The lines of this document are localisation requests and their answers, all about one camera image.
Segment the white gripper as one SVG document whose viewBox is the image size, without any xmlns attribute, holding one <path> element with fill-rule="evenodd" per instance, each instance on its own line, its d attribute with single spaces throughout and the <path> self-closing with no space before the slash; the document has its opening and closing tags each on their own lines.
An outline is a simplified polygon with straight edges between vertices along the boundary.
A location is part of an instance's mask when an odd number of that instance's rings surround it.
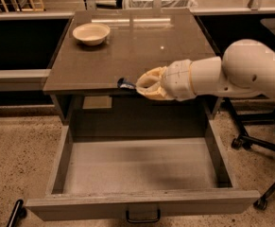
<svg viewBox="0 0 275 227">
<path fill-rule="evenodd" d="M 194 99 L 196 95 L 190 80 L 191 65 L 190 60 L 184 60 L 174 61 L 167 67 L 153 68 L 137 79 L 136 91 L 150 100 Z"/>
</svg>

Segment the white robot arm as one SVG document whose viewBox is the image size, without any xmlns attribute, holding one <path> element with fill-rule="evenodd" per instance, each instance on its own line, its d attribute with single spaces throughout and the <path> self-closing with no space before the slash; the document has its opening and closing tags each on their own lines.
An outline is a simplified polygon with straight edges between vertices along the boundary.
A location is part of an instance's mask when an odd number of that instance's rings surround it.
<svg viewBox="0 0 275 227">
<path fill-rule="evenodd" d="M 136 91 L 152 100 L 264 95 L 275 102 L 275 52 L 260 42 L 240 40 L 222 57 L 174 61 L 147 71 L 138 78 Z"/>
</svg>

